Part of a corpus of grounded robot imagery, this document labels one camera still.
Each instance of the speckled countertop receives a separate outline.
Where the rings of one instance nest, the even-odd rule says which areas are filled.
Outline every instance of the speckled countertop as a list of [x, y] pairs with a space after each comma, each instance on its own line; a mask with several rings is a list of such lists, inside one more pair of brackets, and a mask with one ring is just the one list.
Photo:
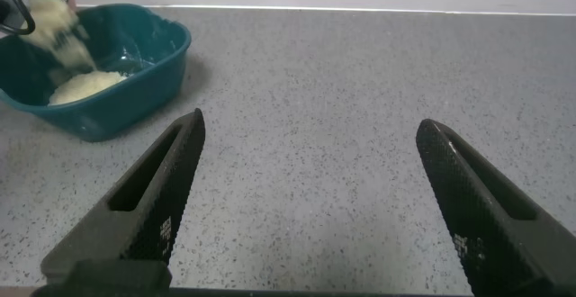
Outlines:
[[414, 137], [470, 141], [576, 233], [576, 17], [158, 9], [180, 96], [85, 143], [0, 104], [0, 285], [40, 261], [176, 117], [207, 138], [173, 285], [469, 293]]

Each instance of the white food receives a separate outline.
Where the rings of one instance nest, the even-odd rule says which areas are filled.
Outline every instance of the white food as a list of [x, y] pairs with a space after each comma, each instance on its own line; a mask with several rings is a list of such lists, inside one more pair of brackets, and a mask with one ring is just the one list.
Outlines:
[[36, 30], [22, 36], [23, 40], [49, 51], [66, 68], [89, 66], [96, 69], [86, 45], [78, 37], [71, 33], [61, 37], [62, 32], [71, 31], [78, 24], [76, 13], [64, 0], [29, 0], [29, 6]]
[[72, 77], [59, 86], [50, 97], [49, 105], [67, 104], [96, 94], [124, 80], [118, 72], [95, 71]]

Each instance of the teal bowl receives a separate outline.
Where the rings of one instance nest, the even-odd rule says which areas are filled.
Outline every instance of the teal bowl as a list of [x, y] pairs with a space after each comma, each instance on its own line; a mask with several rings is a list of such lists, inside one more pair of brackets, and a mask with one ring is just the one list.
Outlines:
[[78, 13], [99, 70], [130, 74], [85, 99], [47, 106], [62, 66], [16, 36], [0, 40], [0, 99], [82, 140], [108, 140], [174, 98], [185, 73], [190, 32], [134, 4], [110, 4]]

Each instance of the kitchen counter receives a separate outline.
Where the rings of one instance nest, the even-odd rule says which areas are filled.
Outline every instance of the kitchen counter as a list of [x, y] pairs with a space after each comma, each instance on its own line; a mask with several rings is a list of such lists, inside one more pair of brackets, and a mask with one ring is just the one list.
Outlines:
[[0, 285], [175, 118], [206, 120], [174, 286], [470, 293], [415, 144], [458, 131], [576, 233], [576, 17], [156, 9], [193, 35], [182, 93], [119, 138], [0, 104]]

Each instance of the bowl rim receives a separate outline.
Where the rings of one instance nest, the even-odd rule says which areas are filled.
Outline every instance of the bowl rim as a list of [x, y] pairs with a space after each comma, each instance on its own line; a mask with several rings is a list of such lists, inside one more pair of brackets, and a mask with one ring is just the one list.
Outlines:
[[149, 15], [151, 15], [157, 19], [169, 22], [170, 24], [173, 24], [173, 25], [179, 27], [184, 32], [184, 44], [180, 48], [176, 49], [170, 55], [166, 56], [165, 58], [162, 58], [160, 61], [158, 61], [153, 66], [142, 69], [141, 71], [139, 71], [139, 72], [137, 72], [131, 76], [128, 76], [127, 78], [125, 78], [121, 82], [119, 82], [115, 85], [112, 85], [110, 87], [107, 87], [102, 91], [99, 91], [95, 94], [89, 95], [86, 98], [82, 98], [80, 100], [76, 100], [76, 101], [71, 102], [71, 103], [63, 103], [63, 104], [55, 104], [55, 105], [32, 105], [32, 104], [20, 103], [20, 102], [14, 100], [2, 88], [0, 88], [0, 98], [2, 98], [7, 104], [11, 105], [13, 108], [18, 109], [20, 111], [28, 112], [28, 113], [65, 112], [65, 111], [75, 110], [76, 108], [80, 108], [81, 106], [91, 104], [96, 98], [103, 98], [103, 97], [110, 96], [114, 89], [121, 89], [123, 87], [130, 86], [130, 84], [138, 82], [138, 80], [144, 74], [144, 72], [149, 73], [150, 71], [154, 71], [154, 70], [161, 68], [169, 60], [180, 55], [183, 51], [187, 51], [188, 48], [190, 47], [190, 44], [192, 43], [192, 36], [190, 35], [190, 31], [188, 31], [188, 29], [183, 24], [181, 24], [180, 22], [177, 22], [177, 21], [165, 19], [162, 16], [160, 16], [159, 14], [153, 13], [149, 8], [142, 6], [142, 5], [138, 5], [138, 4], [102, 4], [102, 5], [97, 5], [97, 6], [93, 6], [93, 7], [88, 7], [86, 9], [82, 9], [80, 12], [90, 12], [93, 10], [107, 8], [107, 7], [133, 7], [133, 8], [137, 8], [139, 10], [142, 10], [142, 11], [146, 11], [146, 12], [148, 12]]

